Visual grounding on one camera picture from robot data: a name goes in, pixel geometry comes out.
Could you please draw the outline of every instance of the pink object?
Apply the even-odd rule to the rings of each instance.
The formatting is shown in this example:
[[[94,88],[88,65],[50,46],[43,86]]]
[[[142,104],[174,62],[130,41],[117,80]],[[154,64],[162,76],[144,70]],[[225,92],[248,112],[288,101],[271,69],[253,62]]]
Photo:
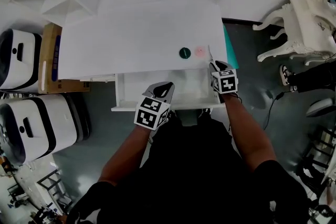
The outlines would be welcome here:
[[[204,57],[205,56],[205,47],[203,47],[203,46],[196,47],[195,55],[197,57]]]

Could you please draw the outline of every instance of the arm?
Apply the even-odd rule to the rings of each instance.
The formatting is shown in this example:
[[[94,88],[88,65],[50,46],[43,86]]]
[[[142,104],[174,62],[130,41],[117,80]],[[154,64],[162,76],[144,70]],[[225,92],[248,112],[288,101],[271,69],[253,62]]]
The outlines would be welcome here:
[[[120,180],[140,167],[151,130],[136,126],[117,152],[105,164],[100,182],[116,186]]]
[[[233,95],[222,94],[236,146],[248,167],[254,171],[259,164],[276,160],[266,133]]]

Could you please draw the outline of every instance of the black shirt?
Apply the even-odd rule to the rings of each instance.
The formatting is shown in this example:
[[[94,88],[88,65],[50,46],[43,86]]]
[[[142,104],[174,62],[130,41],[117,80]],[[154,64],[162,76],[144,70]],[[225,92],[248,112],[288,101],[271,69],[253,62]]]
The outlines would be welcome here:
[[[155,135],[145,164],[117,187],[94,184],[67,223],[307,223],[304,188],[276,161],[249,172],[231,139],[215,120],[191,127],[169,121]]]

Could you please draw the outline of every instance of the open drawer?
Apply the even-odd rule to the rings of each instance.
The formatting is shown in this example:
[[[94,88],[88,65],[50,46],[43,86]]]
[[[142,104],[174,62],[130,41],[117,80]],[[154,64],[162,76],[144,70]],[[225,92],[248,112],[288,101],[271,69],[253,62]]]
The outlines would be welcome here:
[[[175,84],[172,110],[219,108],[218,93],[211,87],[208,69],[149,71],[116,74],[117,106],[112,111],[135,111],[140,95],[149,85],[171,81]]]

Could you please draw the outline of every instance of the gray floor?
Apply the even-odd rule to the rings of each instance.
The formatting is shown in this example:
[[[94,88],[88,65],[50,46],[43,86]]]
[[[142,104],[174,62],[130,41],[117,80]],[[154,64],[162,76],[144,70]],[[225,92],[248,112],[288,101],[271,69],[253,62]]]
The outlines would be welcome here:
[[[278,47],[285,42],[285,36],[269,40],[277,28],[252,31],[250,26],[226,24],[239,63],[239,95],[244,106],[263,126],[274,98],[282,91],[279,78],[280,64],[286,64],[298,73],[307,69],[300,59],[289,60],[288,56],[267,58],[259,63],[257,55]],[[307,93],[286,93],[272,108],[266,129],[275,148],[278,160],[287,170],[293,170],[308,145],[308,132],[317,124],[332,127],[335,114],[319,118],[307,118],[306,110],[311,103],[331,97],[329,90]],[[92,133],[87,141],[73,145],[54,154],[56,164],[62,170],[67,190],[78,198],[96,182],[106,161],[113,155],[133,128],[134,113],[111,112],[115,106],[114,83],[93,83],[90,93],[84,93]]]

